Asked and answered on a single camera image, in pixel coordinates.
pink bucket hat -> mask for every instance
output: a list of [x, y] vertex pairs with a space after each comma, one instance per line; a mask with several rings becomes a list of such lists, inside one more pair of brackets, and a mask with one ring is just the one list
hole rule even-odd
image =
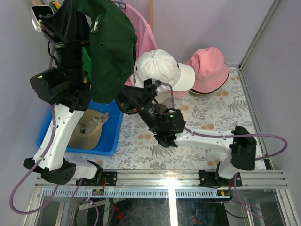
[[191, 92], [208, 94], [219, 89], [229, 76], [229, 68], [224, 62], [222, 52], [210, 47], [197, 50], [185, 64], [191, 66], [196, 80]]

cap logo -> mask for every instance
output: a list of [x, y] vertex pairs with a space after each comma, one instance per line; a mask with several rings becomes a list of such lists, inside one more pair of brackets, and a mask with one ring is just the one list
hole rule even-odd
[[91, 25], [91, 33], [98, 33], [98, 23], [100, 21], [100, 18], [102, 18], [102, 14], [99, 14], [95, 21], [94, 21], [94, 24]]

clothes hanger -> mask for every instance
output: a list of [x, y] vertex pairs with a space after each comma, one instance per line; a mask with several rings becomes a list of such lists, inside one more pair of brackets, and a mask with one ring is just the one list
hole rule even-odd
[[119, 9], [126, 9], [126, 4], [121, 1], [113, 1], [114, 3], [117, 3], [119, 5]]

table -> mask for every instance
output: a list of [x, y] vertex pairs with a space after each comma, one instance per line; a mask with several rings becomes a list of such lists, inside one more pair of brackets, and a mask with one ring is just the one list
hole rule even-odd
[[[171, 98], [164, 105], [171, 107]], [[216, 92], [200, 96], [189, 93], [175, 98], [186, 125], [192, 128], [216, 131], [233, 130], [244, 126], [254, 133], [246, 97], [235, 67], [230, 68], [229, 78]], [[256, 157], [262, 156], [257, 145]], [[106, 170], [214, 170], [225, 154], [202, 147], [163, 148], [148, 131], [139, 115], [124, 115], [118, 148], [113, 156], [83, 153], [66, 153], [70, 162], [97, 162]], [[265, 170], [263, 161], [256, 161], [257, 170]]]

white cap brim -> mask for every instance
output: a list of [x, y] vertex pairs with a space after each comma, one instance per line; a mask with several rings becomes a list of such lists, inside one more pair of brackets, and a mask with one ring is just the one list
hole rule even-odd
[[173, 91], [184, 92], [193, 87], [196, 80], [196, 74], [189, 65], [179, 63], [179, 67], [181, 69], [181, 76], [177, 84], [173, 86]]

